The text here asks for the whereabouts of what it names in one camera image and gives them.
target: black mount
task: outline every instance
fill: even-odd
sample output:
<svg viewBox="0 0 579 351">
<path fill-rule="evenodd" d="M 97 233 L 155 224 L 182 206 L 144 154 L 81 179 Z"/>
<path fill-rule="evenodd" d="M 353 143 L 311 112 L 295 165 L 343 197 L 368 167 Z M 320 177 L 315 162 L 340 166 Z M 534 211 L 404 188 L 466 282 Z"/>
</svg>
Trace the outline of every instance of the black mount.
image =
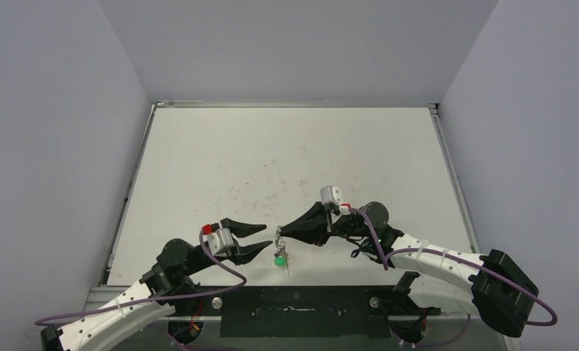
<svg viewBox="0 0 579 351">
<path fill-rule="evenodd" d="M 55 325 L 49 325 L 39 332 L 40 340 L 42 341 L 42 351 L 64 351 L 61 346 L 59 336 L 64 332 L 58 329 Z"/>
<path fill-rule="evenodd" d="M 201 255 L 203 251 L 199 246 L 195 249 L 182 239 L 170 240 L 162 248 L 152 269 L 143 274 L 139 282 L 150 288 L 152 298 L 194 293 L 197 286 L 187 272 L 192 270 L 193 265 L 199 264 Z M 196 300 L 159 301 L 159 303 L 169 303 L 175 307 L 177 313 L 188 313 L 196 304 Z"/>
<path fill-rule="evenodd" d="M 396 336 L 405 342 L 416 344 L 423 340 L 425 332 L 425 320 L 427 316 L 436 316 L 441 313 L 440 309 L 429 307 L 421 309 L 416 307 L 415 303 L 408 296 L 410 294 L 410 285 L 418 278 L 418 272 L 405 272 L 399 279 L 399 282 L 393 288 L 393 291 L 381 292 L 377 297 L 379 298 L 378 307 L 371 307 L 372 310 L 380 309 L 382 315 L 385 316 L 386 323 Z M 411 315 L 418 315 L 416 320 L 410 321 L 389 321 L 387 316 L 397 316 L 409 314 L 409 306 L 412 307 Z"/>
<path fill-rule="evenodd" d="M 492 250 L 479 258 L 483 267 L 512 280 L 532 295 L 539 295 L 537 286 L 504 252 Z M 483 322 L 501 334 L 519 338 L 533 309 L 533 300 L 483 272 L 470 276 L 469 280 L 473 282 L 472 303 L 479 309 Z"/>
</svg>

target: red component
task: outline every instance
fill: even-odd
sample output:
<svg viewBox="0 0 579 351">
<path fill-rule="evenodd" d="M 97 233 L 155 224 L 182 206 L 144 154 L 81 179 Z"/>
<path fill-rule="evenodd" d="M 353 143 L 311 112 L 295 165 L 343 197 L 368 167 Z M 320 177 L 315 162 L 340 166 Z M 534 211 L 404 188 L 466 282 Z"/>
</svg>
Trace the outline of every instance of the red component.
<svg viewBox="0 0 579 351">
<path fill-rule="evenodd" d="M 199 311 L 197 311 L 197 313 L 195 313 L 191 316 L 191 331 L 194 329 L 194 320 L 192 320 L 192 319 L 193 319 L 193 317 L 198 316 L 201 313 L 201 311 L 203 311 L 203 303 L 201 301 L 199 301 Z"/>
<path fill-rule="evenodd" d="M 214 230 L 212 230 L 212 224 L 206 224 L 203 227 L 201 227 L 201 230 L 203 230 L 203 234 L 207 235 L 212 233 Z"/>
</svg>

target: screw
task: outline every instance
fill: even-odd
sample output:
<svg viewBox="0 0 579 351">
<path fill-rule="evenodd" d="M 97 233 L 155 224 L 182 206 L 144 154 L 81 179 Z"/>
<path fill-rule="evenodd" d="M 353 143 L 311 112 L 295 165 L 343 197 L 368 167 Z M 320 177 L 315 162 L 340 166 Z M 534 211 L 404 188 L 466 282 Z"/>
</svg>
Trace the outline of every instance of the screw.
<svg viewBox="0 0 579 351">
<path fill-rule="evenodd" d="M 223 300 L 219 297 L 215 297 L 212 299 L 212 308 L 213 309 L 220 309 L 223 306 Z"/>
<path fill-rule="evenodd" d="M 380 306 L 380 299 L 375 297 L 375 296 L 373 298 L 370 298 L 369 299 L 369 306 L 377 309 L 378 306 Z"/>
</svg>

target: gray wall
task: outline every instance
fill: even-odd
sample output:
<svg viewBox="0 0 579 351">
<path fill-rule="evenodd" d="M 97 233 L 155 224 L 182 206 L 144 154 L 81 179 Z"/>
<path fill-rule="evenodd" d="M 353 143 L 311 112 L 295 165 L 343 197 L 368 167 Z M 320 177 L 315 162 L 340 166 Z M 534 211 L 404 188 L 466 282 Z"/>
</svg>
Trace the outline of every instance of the gray wall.
<svg viewBox="0 0 579 351">
<path fill-rule="evenodd" d="M 439 102 L 496 0 L 100 0 L 153 100 Z"/>
<path fill-rule="evenodd" d="M 440 112 L 481 247 L 560 316 L 524 349 L 579 350 L 579 1 L 499 1 Z"/>
<path fill-rule="evenodd" d="M 97 284 L 149 104 L 92 0 L 0 0 L 0 350 Z"/>
</svg>

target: white table surface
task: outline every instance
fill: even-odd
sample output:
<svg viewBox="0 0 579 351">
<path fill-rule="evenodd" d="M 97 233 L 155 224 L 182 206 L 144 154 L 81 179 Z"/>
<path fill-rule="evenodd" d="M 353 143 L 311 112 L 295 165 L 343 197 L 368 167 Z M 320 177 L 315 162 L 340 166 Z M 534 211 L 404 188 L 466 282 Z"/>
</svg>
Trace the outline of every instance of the white table surface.
<svg viewBox="0 0 579 351">
<path fill-rule="evenodd" d="M 307 211 L 328 184 L 353 206 L 384 203 L 395 228 L 470 252 L 427 108 L 159 108 L 108 284 L 131 285 L 167 241 L 197 245 L 199 228 L 225 217 L 268 225 L 241 244 L 273 240 L 276 226 Z M 289 274 L 273 264 L 271 245 L 238 267 L 249 285 L 395 284 L 403 273 L 350 258 L 355 246 L 339 238 L 323 247 L 286 241 Z M 192 278 L 239 282 L 217 267 Z"/>
</svg>

